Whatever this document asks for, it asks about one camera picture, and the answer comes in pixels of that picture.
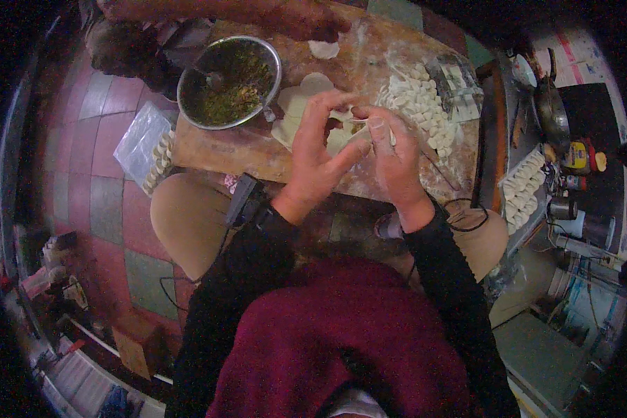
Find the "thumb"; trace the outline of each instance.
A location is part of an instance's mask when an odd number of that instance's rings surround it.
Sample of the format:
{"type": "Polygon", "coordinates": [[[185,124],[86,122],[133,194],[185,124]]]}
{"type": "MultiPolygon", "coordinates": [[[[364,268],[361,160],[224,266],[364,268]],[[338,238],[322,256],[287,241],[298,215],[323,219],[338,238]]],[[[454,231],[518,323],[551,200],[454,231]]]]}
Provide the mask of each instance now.
{"type": "Polygon", "coordinates": [[[349,142],[332,160],[327,162],[333,174],[341,179],[347,171],[351,170],[353,164],[360,161],[372,149],[372,144],[367,140],[359,138],[349,142]]]}
{"type": "Polygon", "coordinates": [[[389,125],[382,118],[372,116],[367,120],[367,127],[369,128],[369,133],[372,135],[376,155],[393,155],[394,150],[390,145],[389,125]]]}

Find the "stainless steel bowl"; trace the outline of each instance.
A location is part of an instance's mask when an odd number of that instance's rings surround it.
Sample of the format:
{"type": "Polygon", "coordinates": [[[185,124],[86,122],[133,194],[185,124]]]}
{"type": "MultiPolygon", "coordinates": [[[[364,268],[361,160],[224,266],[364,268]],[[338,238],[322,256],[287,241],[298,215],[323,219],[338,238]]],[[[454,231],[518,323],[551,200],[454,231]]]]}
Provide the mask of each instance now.
{"type": "MultiPolygon", "coordinates": [[[[247,42],[247,43],[258,44],[259,46],[261,46],[262,58],[268,63],[270,73],[272,75],[272,87],[269,90],[267,97],[265,98],[265,103],[268,105],[274,100],[276,93],[279,91],[279,86],[281,85],[281,79],[283,78],[283,75],[284,75],[284,69],[281,64],[281,58],[279,57],[279,53],[276,51],[276,49],[272,45],[268,44],[266,41],[263,41],[262,39],[259,39],[259,38],[254,38],[252,36],[231,36],[229,38],[220,39],[210,44],[203,51],[203,53],[200,55],[200,58],[197,60],[198,68],[200,68],[202,71],[206,71],[204,68],[205,60],[212,59],[213,57],[217,57],[219,54],[222,54],[223,52],[230,51],[230,49],[228,48],[235,48],[238,41],[240,42],[240,44],[243,42],[247,42]]],[[[185,100],[182,100],[182,95],[181,95],[181,93],[185,92],[186,89],[191,88],[191,74],[192,73],[196,73],[196,71],[191,68],[187,68],[181,74],[181,78],[179,79],[179,84],[176,88],[176,99],[179,104],[179,111],[184,115],[184,118],[186,118],[187,121],[197,126],[198,128],[208,129],[208,130],[220,130],[220,129],[232,128],[233,126],[237,126],[246,121],[249,121],[255,115],[262,112],[263,106],[260,104],[251,113],[247,114],[246,116],[243,116],[240,119],[237,119],[236,121],[230,122],[225,125],[205,126],[194,121],[186,112],[187,109],[186,109],[186,106],[184,105],[185,100]]]]}

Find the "plastic bag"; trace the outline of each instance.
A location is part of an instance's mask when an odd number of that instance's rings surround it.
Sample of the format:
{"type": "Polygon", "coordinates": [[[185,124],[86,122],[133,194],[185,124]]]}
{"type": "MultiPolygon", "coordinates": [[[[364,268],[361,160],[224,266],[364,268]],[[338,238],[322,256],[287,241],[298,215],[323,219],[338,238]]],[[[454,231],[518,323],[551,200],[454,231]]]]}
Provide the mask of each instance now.
{"type": "Polygon", "coordinates": [[[172,123],[153,103],[147,102],[137,113],[114,151],[114,158],[127,176],[142,185],[154,163],[153,148],[163,134],[172,130],[172,123]]]}

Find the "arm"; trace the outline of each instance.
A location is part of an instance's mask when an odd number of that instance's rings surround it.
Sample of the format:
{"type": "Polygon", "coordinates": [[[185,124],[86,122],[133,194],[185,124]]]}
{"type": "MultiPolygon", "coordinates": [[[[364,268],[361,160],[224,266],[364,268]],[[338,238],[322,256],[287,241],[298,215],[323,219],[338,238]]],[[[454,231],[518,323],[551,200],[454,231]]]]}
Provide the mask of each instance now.
{"type": "Polygon", "coordinates": [[[467,368],[469,389],[488,417],[519,416],[490,326],[483,289],[452,239],[443,213],[404,239],[420,282],[443,321],[447,338],[467,368]]]}
{"type": "Polygon", "coordinates": [[[287,237],[294,235],[295,226],[369,151],[368,143],[351,143],[331,158],[324,146],[331,109],[353,97],[332,90],[309,99],[293,141],[292,177],[271,202],[279,233],[246,225],[202,277],[189,303],[169,417],[204,415],[214,399],[218,375],[232,350],[243,312],[260,295],[281,287],[292,270],[294,258],[287,237]]]}
{"type": "Polygon", "coordinates": [[[437,307],[447,338],[466,366],[469,389],[487,416],[519,416],[497,352],[483,290],[453,241],[443,211],[420,185],[416,139],[389,110],[367,106],[354,108],[353,113],[369,118],[379,184],[397,208],[425,293],[437,307]],[[390,145],[391,130],[394,146],[390,145]]]}
{"type": "Polygon", "coordinates": [[[314,0],[98,0],[109,20],[208,17],[258,25],[293,39],[335,42],[351,25],[314,0]]]}

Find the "bottle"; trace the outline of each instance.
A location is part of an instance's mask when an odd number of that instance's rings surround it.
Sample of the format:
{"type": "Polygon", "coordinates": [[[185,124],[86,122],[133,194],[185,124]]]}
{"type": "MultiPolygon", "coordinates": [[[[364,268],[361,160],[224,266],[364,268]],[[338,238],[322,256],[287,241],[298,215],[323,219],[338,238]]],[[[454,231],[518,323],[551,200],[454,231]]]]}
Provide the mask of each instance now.
{"type": "Polygon", "coordinates": [[[571,190],[585,190],[588,188],[587,181],[583,176],[572,176],[569,175],[565,179],[566,188],[570,188],[571,190]]]}

